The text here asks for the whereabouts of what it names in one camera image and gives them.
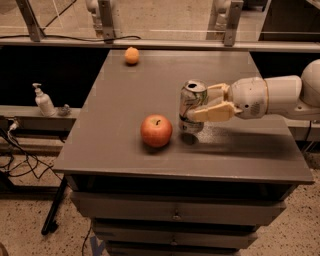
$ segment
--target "white bottle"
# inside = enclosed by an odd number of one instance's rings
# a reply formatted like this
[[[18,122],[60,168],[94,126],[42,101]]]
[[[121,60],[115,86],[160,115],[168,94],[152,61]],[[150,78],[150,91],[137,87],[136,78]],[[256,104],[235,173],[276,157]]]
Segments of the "white bottle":
[[[43,93],[43,91],[39,88],[41,84],[33,83],[32,86],[35,89],[36,92],[36,103],[39,106],[42,115],[44,116],[52,116],[56,113],[56,109],[54,108],[54,105],[49,97],[48,94]]]

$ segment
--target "small orange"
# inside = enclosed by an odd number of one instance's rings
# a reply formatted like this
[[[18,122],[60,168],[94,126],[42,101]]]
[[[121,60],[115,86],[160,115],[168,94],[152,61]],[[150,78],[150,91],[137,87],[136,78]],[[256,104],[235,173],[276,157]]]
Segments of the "small orange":
[[[139,51],[136,48],[129,47],[124,56],[128,64],[133,65],[139,61]]]

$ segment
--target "metal bracket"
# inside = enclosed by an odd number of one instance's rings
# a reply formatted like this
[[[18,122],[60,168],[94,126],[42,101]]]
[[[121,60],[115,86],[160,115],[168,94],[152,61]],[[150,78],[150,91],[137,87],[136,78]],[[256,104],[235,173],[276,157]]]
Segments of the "metal bracket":
[[[103,39],[107,40],[106,43],[112,43],[112,39],[114,39],[115,35],[110,0],[98,0],[98,4],[102,23]]]
[[[224,35],[225,46],[233,46],[236,41],[236,33],[239,25],[242,6],[243,0],[231,1],[226,32]]]
[[[33,13],[29,0],[16,0],[22,17],[27,25],[30,39],[34,42],[41,41],[41,30],[39,28],[37,19]]]

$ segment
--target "drawer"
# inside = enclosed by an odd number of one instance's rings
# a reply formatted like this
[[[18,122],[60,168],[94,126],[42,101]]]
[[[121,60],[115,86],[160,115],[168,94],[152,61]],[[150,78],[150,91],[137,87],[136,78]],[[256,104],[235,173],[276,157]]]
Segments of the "drawer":
[[[173,247],[146,244],[110,243],[110,256],[240,256],[235,249]]]
[[[256,233],[238,226],[126,220],[94,220],[93,231],[104,241],[246,249]]]
[[[214,200],[82,192],[73,192],[71,199],[78,211],[90,218],[248,226],[269,225],[285,209],[283,201]]]

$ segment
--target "table top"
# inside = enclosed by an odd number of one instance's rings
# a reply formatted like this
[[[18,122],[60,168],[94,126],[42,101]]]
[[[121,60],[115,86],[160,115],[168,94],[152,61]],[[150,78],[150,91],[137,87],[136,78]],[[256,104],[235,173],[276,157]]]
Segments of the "table top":
[[[180,90],[260,76],[247,52],[140,51],[128,66],[110,51],[55,162],[65,174],[123,175],[231,182],[310,184],[312,174],[282,117],[205,123],[195,136],[178,128]],[[140,125],[149,114],[173,124],[170,143],[146,146]]]

